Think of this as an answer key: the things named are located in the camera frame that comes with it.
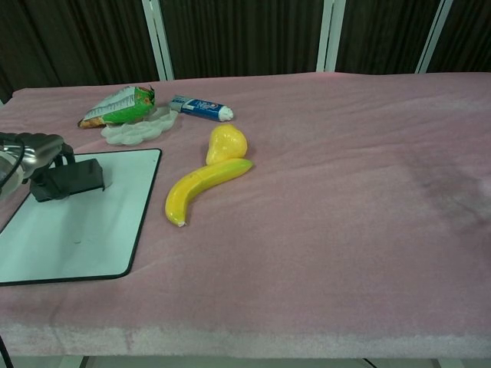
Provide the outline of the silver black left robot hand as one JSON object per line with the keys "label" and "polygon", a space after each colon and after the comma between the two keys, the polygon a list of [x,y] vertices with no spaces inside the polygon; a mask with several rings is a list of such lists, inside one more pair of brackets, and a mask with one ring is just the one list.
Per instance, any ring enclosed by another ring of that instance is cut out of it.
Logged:
{"label": "silver black left robot hand", "polygon": [[73,148],[57,134],[1,133],[1,189],[10,183],[16,189],[52,164],[75,163]]}

